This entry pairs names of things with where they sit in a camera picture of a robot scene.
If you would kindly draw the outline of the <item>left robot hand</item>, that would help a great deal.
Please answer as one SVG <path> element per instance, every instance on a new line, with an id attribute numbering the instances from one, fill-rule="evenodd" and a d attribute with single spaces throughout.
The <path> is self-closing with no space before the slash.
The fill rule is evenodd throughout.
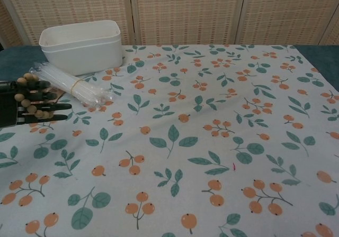
<path id="1" fill-rule="evenodd" d="M 67 115 L 55 112 L 69 110 L 72 108 L 71 104 L 52 101 L 33 102 L 28 99 L 30 91 L 49 87 L 48 81 L 28 81 L 25 78 L 0 82 L 0 128 L 66 120 Z"/>

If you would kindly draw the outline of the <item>bundle of clear straws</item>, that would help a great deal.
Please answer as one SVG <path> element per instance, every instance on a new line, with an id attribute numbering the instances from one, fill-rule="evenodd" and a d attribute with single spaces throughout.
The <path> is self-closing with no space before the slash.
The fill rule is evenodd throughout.
<path id="1" fill-rule="evenodd" d="M 50 82 L 52 87 L 72 95 L 89 106 L 101 106 L 113 100 L 113 94 L 109 90 L 70 75 L 49 62 L 34 63 L 30 73 Z"/>

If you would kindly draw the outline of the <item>white plastic bin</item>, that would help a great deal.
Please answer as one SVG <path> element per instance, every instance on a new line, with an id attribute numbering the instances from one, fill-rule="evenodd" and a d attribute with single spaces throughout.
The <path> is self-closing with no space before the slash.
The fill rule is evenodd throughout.
<path id="1" fill-rule="evenodd" d="M 73 76 L 122 65 L 121 32 L 113 20 L 47 28 L 39 46 L 51 64 Z"/>

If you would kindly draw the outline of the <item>floral print tablecloth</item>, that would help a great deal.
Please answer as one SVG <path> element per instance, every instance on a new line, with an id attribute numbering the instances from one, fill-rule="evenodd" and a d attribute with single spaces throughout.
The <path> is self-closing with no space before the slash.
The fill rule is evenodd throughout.
<path id="1" fill-rule="evenodd" d="M 0 237 L 339 237 L 339 49 L 126 46 L 113 100 L 0 129 Z"/>

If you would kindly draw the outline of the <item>bamboo folding screen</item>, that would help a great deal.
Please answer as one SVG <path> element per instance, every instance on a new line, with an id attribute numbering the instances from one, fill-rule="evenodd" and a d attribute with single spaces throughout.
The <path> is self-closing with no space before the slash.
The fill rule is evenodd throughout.
<path id="1" fill-rule="evenodd" d="M 339 0 L 0 0 L 6 47 L 100 20 L 117 22 L 123 44 L 339 45 Z"/>

